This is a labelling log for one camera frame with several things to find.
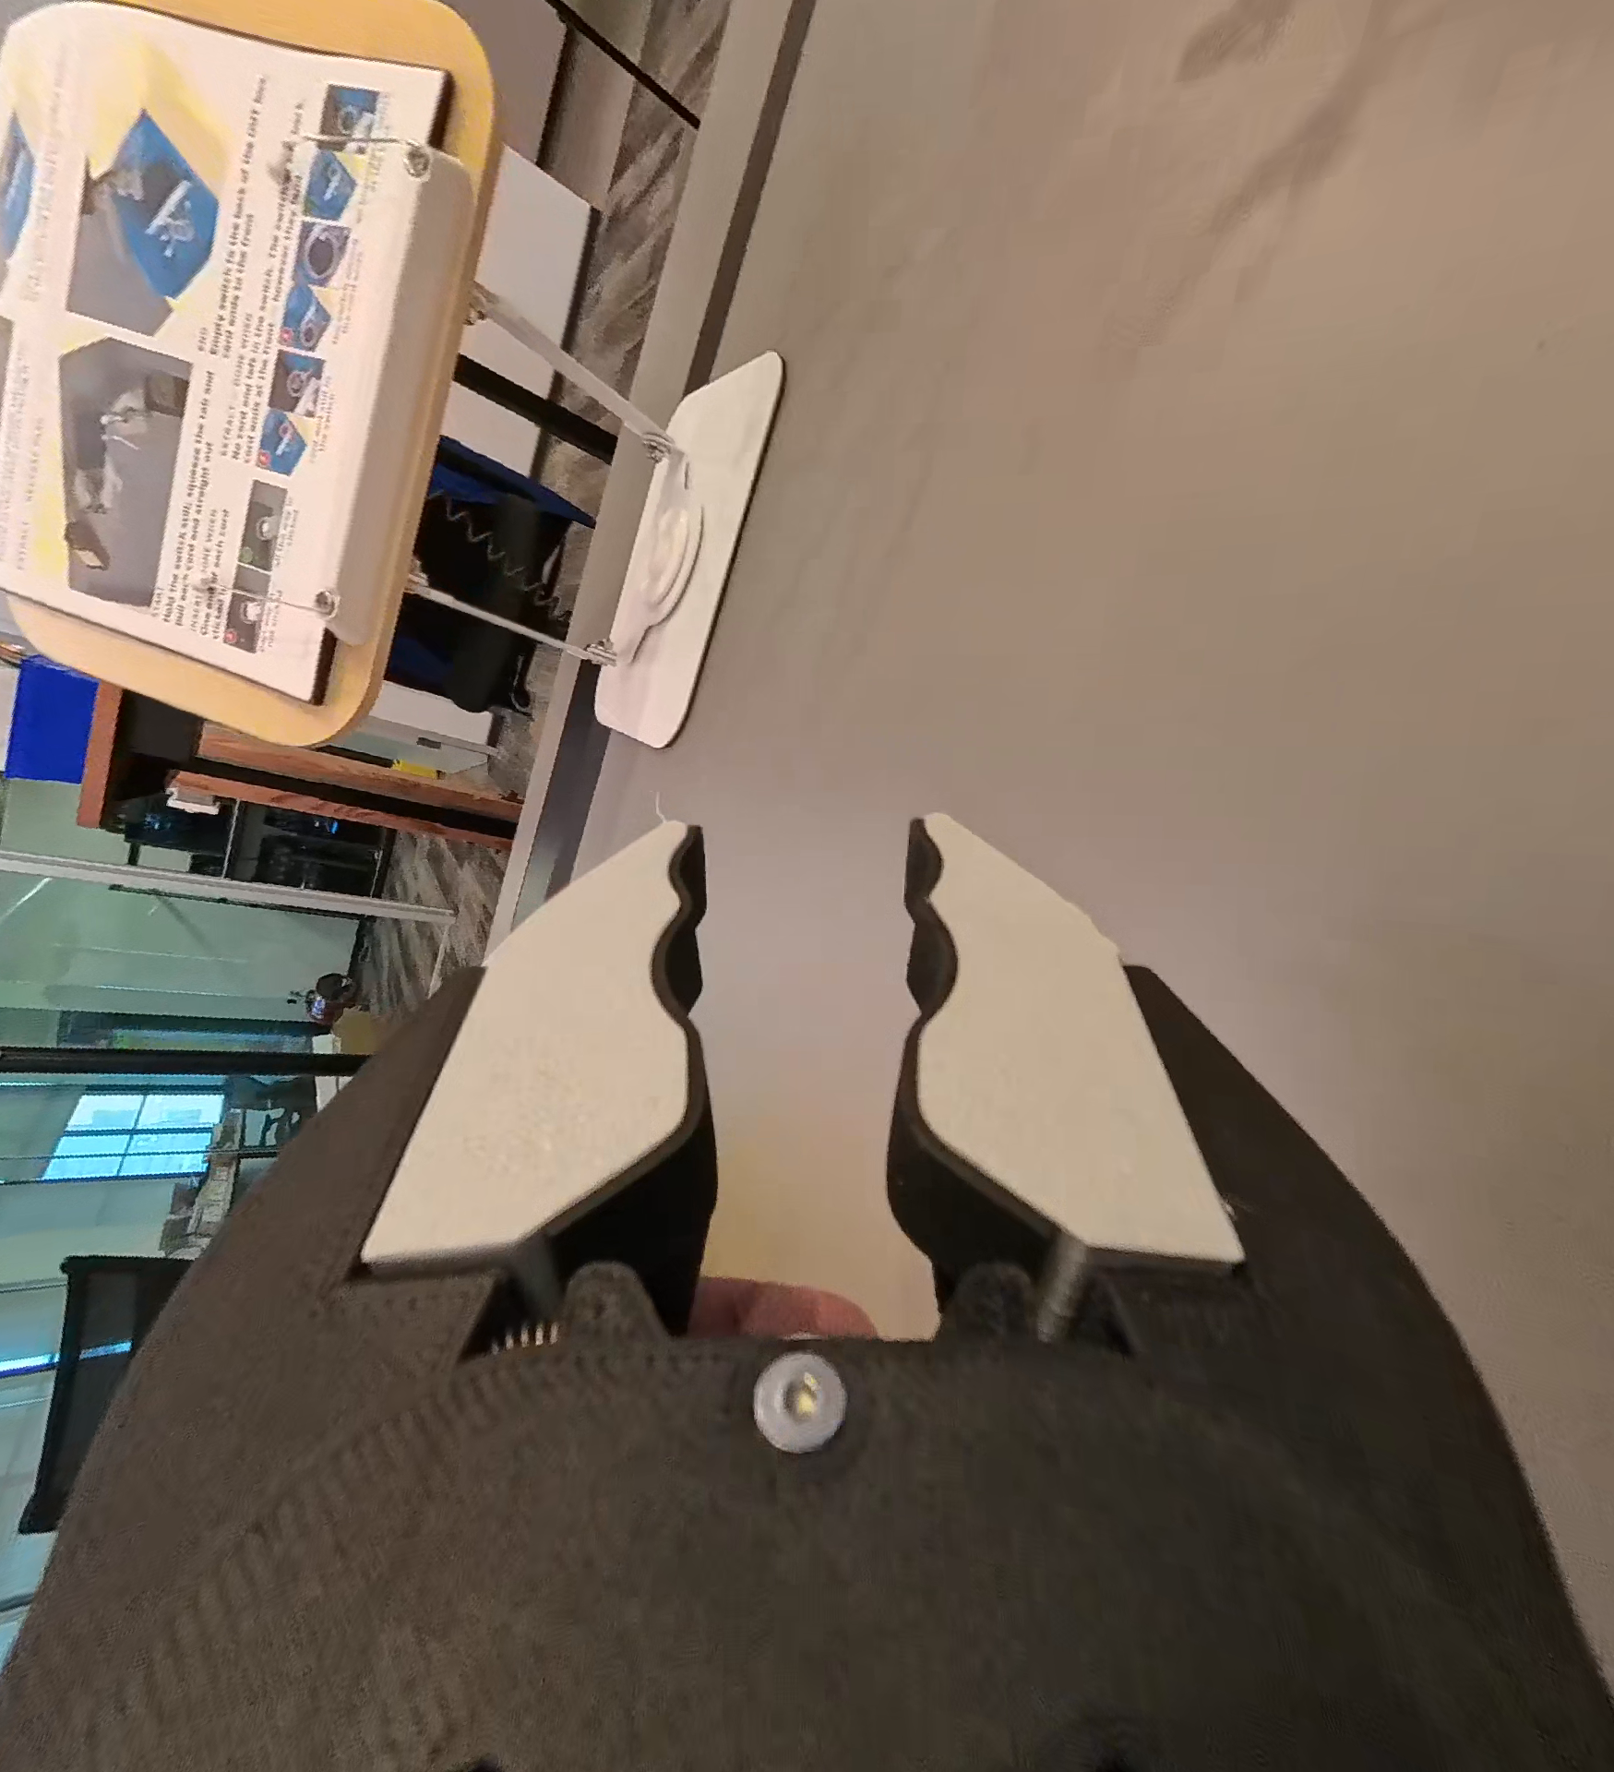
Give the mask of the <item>black bag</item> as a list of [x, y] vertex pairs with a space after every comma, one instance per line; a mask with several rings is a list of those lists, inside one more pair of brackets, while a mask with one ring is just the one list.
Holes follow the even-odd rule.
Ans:
[[537, 645], [498, 619], [557, 638], [561, 554], [594, 525], [540, 482], [442, 435], [412, 543], [414, 571], [442, 599], [401, 599], [388, 681], [468, 714], [527, 718]]

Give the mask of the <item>printed instruction sheet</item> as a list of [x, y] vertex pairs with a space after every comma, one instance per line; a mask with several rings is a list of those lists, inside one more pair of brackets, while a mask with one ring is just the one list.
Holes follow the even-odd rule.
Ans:
[[472, 184], [434, 49], [126, 4], [0, 47], [0, 592], [317, 707], [392, 623]]

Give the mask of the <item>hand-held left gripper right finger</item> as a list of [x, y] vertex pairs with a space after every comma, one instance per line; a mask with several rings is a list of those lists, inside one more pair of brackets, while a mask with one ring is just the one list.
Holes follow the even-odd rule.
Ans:
[[1117, 943], [946, 813], [907, 833], [914, 1008], [884, 1148], [890, 1214], [946, 1313], [1011, 1268], [1067, 1337], [1106, 1272], [1232, 1281], [1245, 1252]]

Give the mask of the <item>blue panel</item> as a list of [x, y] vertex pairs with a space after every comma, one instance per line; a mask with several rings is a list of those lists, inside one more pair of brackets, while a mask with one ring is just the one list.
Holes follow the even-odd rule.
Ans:
[[1, 774], [9, 781], [81, 785], [100, 683], [46, 657], [16, 670]]

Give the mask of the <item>person's left hand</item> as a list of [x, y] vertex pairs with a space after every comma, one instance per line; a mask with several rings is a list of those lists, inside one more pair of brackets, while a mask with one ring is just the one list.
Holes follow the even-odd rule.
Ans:
[[868, 1313], [830, 1291], [780, 1281], [704, 1276], [695, 1291], [693, 1339], [871, 1341]]

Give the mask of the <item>white document stand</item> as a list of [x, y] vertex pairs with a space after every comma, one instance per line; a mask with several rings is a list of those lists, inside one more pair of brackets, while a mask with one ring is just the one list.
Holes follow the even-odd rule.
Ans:
[[[126, 4], [152, 11], [211, 19], [224, 28], [256, 30], [265, 4]], [[247, 737], [319, 746], [341, 737], [373, 705], [386, 673], [395, 614], [405, 595], [434, 603], [412, 567], [412, 543], [440, 439], [442, 413], [451, 387], [462, 329], [486, 322], [574, 387], [585, 391], [617, 422], [624, 441], [637, 445], [652, 463], [644, 502], [622, 571], [620, 592], [604, 638], [579, 644], [498, 625], [527, 636], [538, 647], [566, 653], [600, 673], [596, 720], [611, 733], [648, 748], [672, 742], [685, 720], [700, 679], [706, 645], [726, 588], [756, 476], [773, 430], [784, 367], [769, 352], [685, 394], [667, 419], [654, 419], [615, 387], [605, 385], [568, 352], [548, 339], [505, 296], [479, 281], [490, 199], [498, 177], [501, 138], [488, 58], [477, 36], [457, 11], [442, 4], [276, 4], [282, 23], [269, 34], [286, 41], [315, 43], [323, 26], [334, 26], [341, 43], [362, 39], [360, 56], [418, 56], [436, 50], [453, 77], [453, 99], [442, 151], [466, 171], [472, 184], [472, 231], [458, 257], [451, 313], [451, 344], [440, 361], [440, 406], [432, 409], [427, 460], [418, 504], [401, 540], [410, 545], [395, 569], [392, 623], [366, 657], [343, 655], [332, 694], [317, 707], [291, 705], [232, 677], [220, 677], [178, 657], [146, 653], [111, 634], [53, 616], [25, 618], [1, 593], [22, 638], [42, 657], [183, 712], [217, 722]]]

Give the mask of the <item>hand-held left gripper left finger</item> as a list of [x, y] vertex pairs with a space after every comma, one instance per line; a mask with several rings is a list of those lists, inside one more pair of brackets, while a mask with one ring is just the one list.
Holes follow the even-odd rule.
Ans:
[[485, 962], [360, 1267], [488, 1274], [524, 1326], [585, 1267], [631, 1272], [685, 1335], [715, 1207], [702, 991], [706, 844], [665, 820]]

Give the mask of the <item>wooden table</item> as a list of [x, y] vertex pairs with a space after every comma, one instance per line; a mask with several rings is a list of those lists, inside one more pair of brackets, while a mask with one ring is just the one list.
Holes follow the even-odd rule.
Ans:
[[507, 854], [518, 796], [423, 779], [323, 748], [261, 742], [161, 701], [98, 683], [74, 820], [114, 830], [129, 802], [180, 791], [429, 835]]

